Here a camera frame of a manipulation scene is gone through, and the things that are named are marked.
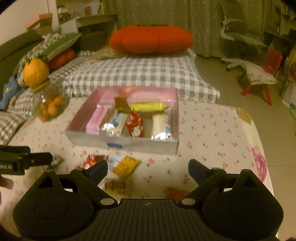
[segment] gray tile floor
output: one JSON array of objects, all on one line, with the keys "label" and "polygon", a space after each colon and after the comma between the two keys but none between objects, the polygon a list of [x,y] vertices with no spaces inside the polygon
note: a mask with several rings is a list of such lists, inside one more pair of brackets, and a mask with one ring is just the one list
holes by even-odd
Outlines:
[{"label": "gray tile floor", "polygon": [[275,87],[269,85],[272,106],[259,86],[242,96],[247,85],[245,77],[241,83],[237,79],[242,73],[240,67],[227,72],[227,64],[217,58],[197,56],[196,67],[201,77],[219,89],[220,104],[238,106],[246,109],[257,127],[274,195],[284,210],[284,221],[279,230],[280,240],[296,236],[296,120],[290,110],[282,103]]}]

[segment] red chair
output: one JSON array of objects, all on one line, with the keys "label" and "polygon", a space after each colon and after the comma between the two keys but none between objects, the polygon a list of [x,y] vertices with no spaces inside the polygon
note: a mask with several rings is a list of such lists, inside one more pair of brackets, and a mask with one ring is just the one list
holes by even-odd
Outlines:
[{"label": "red chair", "polygon": [[[279,51],[271,49],[268,51],[266,63],[264,66],[262,66],[262,69],[265,72],[275,76],[276,72],[281,64],[282,59],[283,59],[283,56]],[[244,78],[246,73],[247,73],[246,71],[242,73],[242,75],[238,79],[239,82]],[[246,94],[248,94],[248,92],[251,90],[251,88],[252,88],[252,86],[250,84],[247,85],[247,87],[241,92],[241,95],[246,96]],[[261,84],[261,88],[265,90],[267,103],[269,105],[272,105],[267,84]]]}]

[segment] bed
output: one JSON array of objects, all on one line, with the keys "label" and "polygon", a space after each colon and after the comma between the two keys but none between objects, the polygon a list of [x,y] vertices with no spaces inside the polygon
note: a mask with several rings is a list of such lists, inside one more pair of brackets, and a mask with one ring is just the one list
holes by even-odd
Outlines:
[{"label": "bed", "polygon": [[220,92],[206,83],[195,64],[196,54],[188,49],[182,55],[128,56],[84,63],[63,83],[70,84],[72,97],[89,96],[97,87],[173,87],[179,99],[215,103]]},{"label": "bed", "polygon": [[[81,166],[87,155],[111,151],[73,146],[64,134],[70,120],[96,87],[151,84],[175,87],[180,99],[177,154],[122,151],[141,161],[132,176],[133,198],[165,198],[170,188],[193,190],[196,183],[187,170],[192,158],[209,168],[220,167],[229,173],[251,169],[273,192],[264,151],[251,117],[245,110],[214,104],[220,93],[199,76],[194,53],[189,51],[188,55],[175,57],[118,58],[89,64],[87,59],[93,54],[80,52],[73,61],[51,73],[51,80],[71,97],[64,113],[56,119],[43,123],[32,117],[33,96],[29,91],[19,96],[9,112],[1,113],[1,118],[6,118],[0,119],[2,130],[4,127],[6,131],[2,144],[28,145],[32,152],[61,155],[64,162],[56,171],[69,173]],[[12,118],[15,123],[8,125]],[[41,174],[42,169],[34,167],[24,176],[5,175],[15,183],[12,190],[0,187],[0,222],[10,232],[18,233],[12,220],[14,206]]]},{"label": "bed", "polygon": [[[49,123],[39,119],[27,121],[9,144],[29,145],[33,152],[61,155],[65,161],[57,168],[57,173],[69,173],[81,166],[87,155],[109,154],[111,149],[73,146],[64,134],[85,100],[85,97],[72,98],[66,111]],[[187,170],[192,158],[209,168],[220,167],[228,173],[251,169],[273,193],[258,132],[245,110],[190,101],[179,101],[179,109],[180,143],[176,155],[120,151],[141,160],[132,176],[133,198],[165,198],[170,188],[193,190],[196,183]],[[13,208],[41,173],[40,168],[34,167],[24,176],[5,176],[15,182],[12,190],[0,188],[0,220],[9,231],[17,233],[12,220]]]}]

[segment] green pillow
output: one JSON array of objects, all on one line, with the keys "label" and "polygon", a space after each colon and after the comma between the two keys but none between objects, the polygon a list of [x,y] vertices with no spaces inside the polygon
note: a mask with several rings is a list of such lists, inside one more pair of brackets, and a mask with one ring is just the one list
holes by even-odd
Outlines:
[{"label": "green pillow", "polygon": [[25,56],[21,58],[13,71],[13,75],[17,75],[20,67],[24,68],[29,59],[38,56],[47,57],[48,61],[52,60],[59,53],[70,48],[81,36],[81,33],[69,33],[64,35],[54,34],[51,38],[42,41],[31,49]]}]

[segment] red stuffed toy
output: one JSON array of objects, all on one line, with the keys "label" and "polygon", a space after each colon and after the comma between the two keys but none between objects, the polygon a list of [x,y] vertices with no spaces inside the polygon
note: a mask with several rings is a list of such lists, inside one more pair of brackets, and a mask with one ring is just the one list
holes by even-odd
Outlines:
[{"label": "red stuffed toy", "polygon": [[57,56],[55,56],[49,62],[50,70],[53,71],[53,70],[59,69],[74,58],[75,58],[75,52],[71,48],[68,48],[65,51],[58,54]]},{"label": "red stuffed toy", "polygon": [[116,31],[109,45],[120,52],[171,53],[193,45],[191,34],[174,26],[128,26]]}]

